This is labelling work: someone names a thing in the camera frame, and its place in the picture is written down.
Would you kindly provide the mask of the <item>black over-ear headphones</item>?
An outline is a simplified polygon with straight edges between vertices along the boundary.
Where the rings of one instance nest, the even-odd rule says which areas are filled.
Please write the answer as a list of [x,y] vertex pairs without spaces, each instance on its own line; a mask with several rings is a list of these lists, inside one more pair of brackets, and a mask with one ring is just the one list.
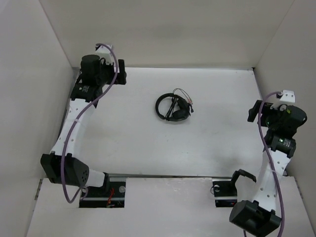
[[[159,105],[166,98],[171,98],[171,105],[167,113],[163,115],[159,111]],[[160,119],[171,122],[184,121],[194,112],[192,105],[187,100],[174,93],[166,93],[160,96],[156,100],[155,111]]]

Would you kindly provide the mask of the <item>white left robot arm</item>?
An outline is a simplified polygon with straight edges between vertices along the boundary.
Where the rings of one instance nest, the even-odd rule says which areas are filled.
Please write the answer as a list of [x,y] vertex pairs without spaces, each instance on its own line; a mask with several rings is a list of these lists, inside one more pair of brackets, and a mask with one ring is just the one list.
[[108,173],[93,170],[85,164],[80,157],[80,148],[87,124],[105,93],[103,87],[115,84],[126,84],[124,60],[109,62],[97,54],[82,57],[59,137],[50,153],[43,154],[40,159],[51,183],[93,188],[100,196],[109,193]]

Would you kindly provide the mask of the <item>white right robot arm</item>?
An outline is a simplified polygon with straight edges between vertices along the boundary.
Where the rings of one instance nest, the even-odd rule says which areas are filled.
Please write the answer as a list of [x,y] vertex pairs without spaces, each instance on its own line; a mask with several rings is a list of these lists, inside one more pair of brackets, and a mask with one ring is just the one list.
[[280,192],[283,173],[294,156],[296,141],[293,136],[307,121],[306,113],[293,105],[256,101],[249,110],[248,122],[258,119],[264,148],[258,176],[242,169],[229,181],[229,189],[237,195],[229,221],[255,237],[266,237],[276,229],[284,229],[284,203]]

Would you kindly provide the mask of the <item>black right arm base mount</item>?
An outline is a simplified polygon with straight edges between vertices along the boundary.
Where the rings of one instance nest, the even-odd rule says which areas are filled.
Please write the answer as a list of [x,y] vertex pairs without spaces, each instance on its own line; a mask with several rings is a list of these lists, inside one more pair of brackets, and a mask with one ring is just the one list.
[[217,208],[231,208],[237,203],[237,189],[229,179],[213,179],[210,192],[214,195]]

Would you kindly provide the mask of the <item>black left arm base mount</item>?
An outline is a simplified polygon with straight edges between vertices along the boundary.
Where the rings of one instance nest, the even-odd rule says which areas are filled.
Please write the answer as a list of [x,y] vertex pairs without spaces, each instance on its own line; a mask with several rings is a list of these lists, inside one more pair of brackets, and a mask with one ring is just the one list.
[[79,208],[124,208],[126,178],[110,177],[107,189],[88,187],[82,192]]

